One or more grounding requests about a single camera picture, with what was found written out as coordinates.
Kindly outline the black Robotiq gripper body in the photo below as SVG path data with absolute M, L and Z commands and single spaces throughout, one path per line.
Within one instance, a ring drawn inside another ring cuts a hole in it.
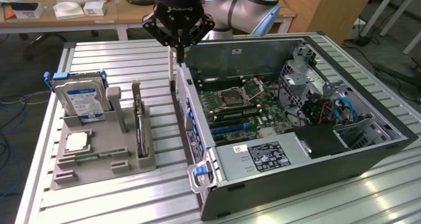
M 205 14 L 203 0 L 155 0 L 153 13 L 169 32 L 181 32 L 189 25 L 198 25 Z

